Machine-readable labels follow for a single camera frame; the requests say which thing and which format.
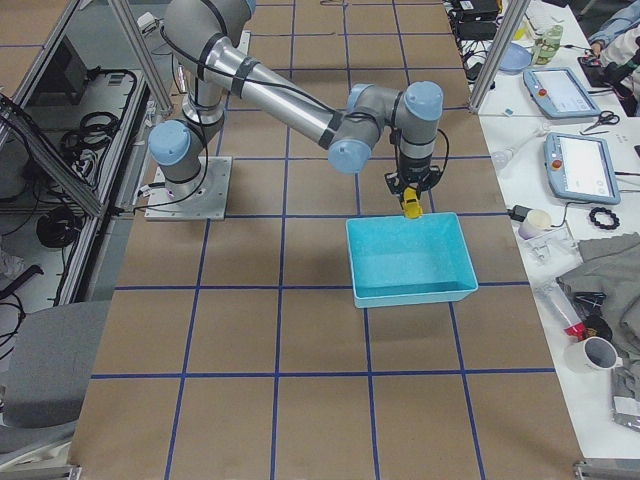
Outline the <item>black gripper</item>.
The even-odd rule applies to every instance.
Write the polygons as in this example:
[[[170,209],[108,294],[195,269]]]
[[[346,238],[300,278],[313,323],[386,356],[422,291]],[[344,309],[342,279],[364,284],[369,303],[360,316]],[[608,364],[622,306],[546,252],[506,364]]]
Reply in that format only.
[[[435,187],[441,179],[441,168],[431,164],[430,156],[415,159],[398,154],[395,160],[396,170],[385,173],[384,179],[401,208],[404,207],[406,187],[412,187],[416,192],[416,198],[420,200],[422,193]]]

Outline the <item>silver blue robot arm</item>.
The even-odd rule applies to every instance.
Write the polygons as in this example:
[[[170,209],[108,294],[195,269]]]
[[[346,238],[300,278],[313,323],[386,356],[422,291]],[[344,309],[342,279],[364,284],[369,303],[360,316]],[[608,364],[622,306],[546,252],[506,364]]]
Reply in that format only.
[[[387,187],[406,217],[419,217],[422,193],[443,174],[431,163],[443,110],[441,87],[431,81],[412,83],[403,91],[358,84],[345,111],[335,110],[239,50],[243,28],[255,10],[253,1],[169,3],[160,34],[187,72],[181,113],[189,129],[178,136],[181,146],[186,148],[197,135],[211,139],[220,131],[224,92],[315,142],[342,173],[360,172],[389,128],[396,167],[385,176]]]

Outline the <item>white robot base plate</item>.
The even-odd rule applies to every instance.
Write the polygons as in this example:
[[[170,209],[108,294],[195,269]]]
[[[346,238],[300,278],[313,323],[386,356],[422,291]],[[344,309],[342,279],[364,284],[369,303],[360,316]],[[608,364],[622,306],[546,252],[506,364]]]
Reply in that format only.
[[[199,157],[199,175],[184,184],[165,179],[160,167],[154,181],[162,183],[151,190],[149,207],[144,216],[149,221],[196,221],[211,219],[223,221],[231,179],[230,156]]]

